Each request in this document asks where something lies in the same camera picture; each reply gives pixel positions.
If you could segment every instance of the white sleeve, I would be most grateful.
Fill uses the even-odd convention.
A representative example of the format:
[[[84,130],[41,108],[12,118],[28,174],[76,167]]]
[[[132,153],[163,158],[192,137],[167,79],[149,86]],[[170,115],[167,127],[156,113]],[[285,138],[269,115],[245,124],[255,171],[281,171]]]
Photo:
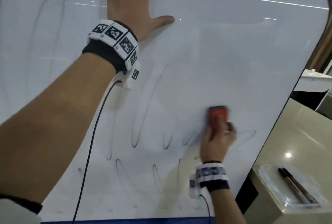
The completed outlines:
[[[35,213],[9,199],[0,199],[1,224],[40,224],[42,219]]]

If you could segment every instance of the hand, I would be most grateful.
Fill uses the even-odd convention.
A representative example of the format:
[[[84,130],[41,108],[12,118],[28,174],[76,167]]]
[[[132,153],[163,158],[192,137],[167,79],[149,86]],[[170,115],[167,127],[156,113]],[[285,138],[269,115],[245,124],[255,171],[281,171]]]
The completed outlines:
[[[237,132],[232,123],[227,123],[218,117],[219,130],[211,139],[212,129],[207,128],[201,143],[201,160],[203,163],[209,161],[223,161],[229,147],[235,142]]]
[[[107,17],[128,25],[138,41],[146,39],[150,33],[174,22],[172,16],[150,17],[149,0],[107,0]]]

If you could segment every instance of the wire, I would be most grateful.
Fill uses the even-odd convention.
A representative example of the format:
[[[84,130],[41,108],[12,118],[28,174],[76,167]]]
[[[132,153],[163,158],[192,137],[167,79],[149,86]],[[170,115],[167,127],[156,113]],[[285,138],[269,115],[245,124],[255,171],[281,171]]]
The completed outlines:
[[[210,208],[209,208],[209,204],[208,204],[208,202],[207,202],[207,200],[206,200],[206,198],[203,196],[203,195],[201,195],[200,194],[200,197],[202,197],[203,199],[204,199],[204,201],[205,201],[205,203],[206,203],[206,206],[207,206],[207,210],[208,210],[208,213],[209,213],[209,224],[210,224],[210,219],[211,219],[211,215],[210,215]]]
[[[89,160],[90,160],[90,155],[91,155],[91,150],[92,150],[93,139],[95,138],[95,133],[96,133],[96,129],[97,129],[97,125],[98,125],[98,121],[99,121],[100,115],[101,115],[101,113],[102,113],[102,111],[103,111],[103,108],[104,108],[105,102],[106,102],[107,97],[108,97],[108,95],[110,94],[111,90],[113,89],[113,87],[114,87],[117,83],[121,83],[121,82],[122,82],[122,81],[120,81],[120,80],[114,82],[114,84],[112,85],[112,87],[110,87],[110,90],[107,92],[106,97],[105,97],[105,99],[104,99],[104,101],[103,101],[102,107],[100,108],[100,111],[99,111],[99,114],[98,114],[98,117],[97,117],[97,120],[96,120],[96,124],[95,124],[95,127],[94,127],[94,129],[93,129],[93,133],[92,133],[92,138],[91,138],[91,143],[90,143],[90,149],[89,149],[88,159],[86,160],[85,171],[84,171],[84,175],[83,175],[83,182],[82,182],[82,186],[81,186],[81,192],[80,192],[80,196],[78,197],[78,202],[77,202],[77,206],[76,206],[76,210],[75,210],[74,218],[73,218],[73,221],[71,222],[71,224],[74,224],[75,219],[76,219],[76,215],[77,215],[77,212],[78,212],[78,207],[80,206],[81,197],[82,197],[83,188],[84,188],[85,177],[86,177],[86,172],[87,172],[87,170],[88,170],[88,165],[89,165]]]

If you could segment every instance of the whiteboard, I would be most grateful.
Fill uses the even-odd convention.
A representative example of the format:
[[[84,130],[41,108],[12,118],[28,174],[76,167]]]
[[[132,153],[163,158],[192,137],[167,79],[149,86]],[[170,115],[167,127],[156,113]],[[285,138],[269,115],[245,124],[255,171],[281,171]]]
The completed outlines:
[[[0,0],[0,120],[59,76],[106,0]],[[176,22],[140,44],[132,91],[111,92],[99,122],[78,220],[207,216],[188,195],[206,109],[230,107],[239,136],[224,163],[236,196],[325,28],[327,0],[150,0]],[[44,202],[70,220],[95,119]],[[206,191],[210,209],[211,200]]]

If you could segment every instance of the white desk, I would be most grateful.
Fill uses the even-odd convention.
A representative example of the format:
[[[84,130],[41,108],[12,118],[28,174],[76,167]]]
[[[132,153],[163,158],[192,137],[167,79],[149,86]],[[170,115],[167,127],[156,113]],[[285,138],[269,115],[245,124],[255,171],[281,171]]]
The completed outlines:
[[[298,81],[294,91],[302,91],[302,92],[315,92],[315,93],[323,93],[326,94],[322,97],[319,104],[314,110],[317,110],[327,94],[332,89],[332,76],[310,72],[310,70],[305,70],[302,73],[300,80]]]

